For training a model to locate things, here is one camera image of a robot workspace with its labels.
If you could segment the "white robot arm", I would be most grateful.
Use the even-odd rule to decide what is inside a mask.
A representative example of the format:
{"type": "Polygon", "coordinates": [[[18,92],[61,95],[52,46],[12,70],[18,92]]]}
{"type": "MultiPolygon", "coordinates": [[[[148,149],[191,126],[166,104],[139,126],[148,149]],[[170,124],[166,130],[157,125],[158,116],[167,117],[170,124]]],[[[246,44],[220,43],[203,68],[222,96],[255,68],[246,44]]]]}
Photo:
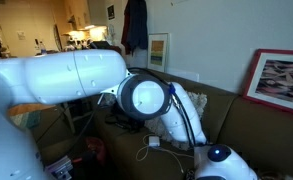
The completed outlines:
{"type": "Polygon", "coordinates": [[[0,180],[52,180],[30,132],[7,115],[19,104],[54,105],[96,94],[116,97],[136,120],[159,117],[173,139],[194,148],[195,180],[258,180],[230,147],[210,145],[188,94],[176,82],[127,70],[119,53],[82,50],[0,59],[0,180]]]}

